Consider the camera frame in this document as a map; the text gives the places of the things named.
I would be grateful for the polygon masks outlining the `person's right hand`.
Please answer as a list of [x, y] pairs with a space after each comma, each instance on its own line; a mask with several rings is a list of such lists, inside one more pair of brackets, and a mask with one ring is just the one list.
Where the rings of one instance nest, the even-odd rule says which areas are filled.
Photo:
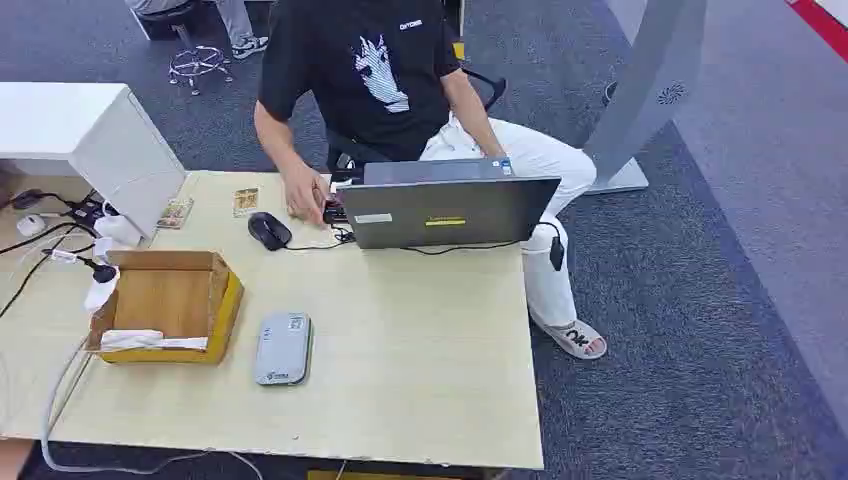
[[322, 227], [325, 224], [324, 206], [330, 196], [327, 181], [316, 170], [300, 160], [283, 166], [281, 177], [289, 215]]

